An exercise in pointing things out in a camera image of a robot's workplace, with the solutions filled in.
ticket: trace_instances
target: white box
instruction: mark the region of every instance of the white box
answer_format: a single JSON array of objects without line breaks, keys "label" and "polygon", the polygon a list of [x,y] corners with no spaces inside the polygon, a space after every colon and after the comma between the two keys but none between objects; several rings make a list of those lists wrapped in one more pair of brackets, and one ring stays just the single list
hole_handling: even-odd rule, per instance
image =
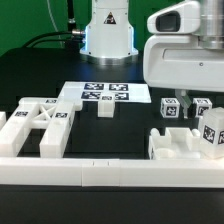
[{"label": "white box", "polygon": [[212,159],[224,156],[224,109],[207,110],[199,123],[200,150]]},{"label": "white box", "polygon": [[113,117],[115,109],[115,93],[103,92],[98,101],[98,117]]},{"label": "white box", "polygon": [[193,103],[196,104],[195,117],[202,117],[205,110],[212,109],[212,102],[208,98],[194,98]]},{"label": "white box", "polygon": [[164,118],[177,118],[179,116],[180,103],[176,98],[162,98],[160,113]]}]

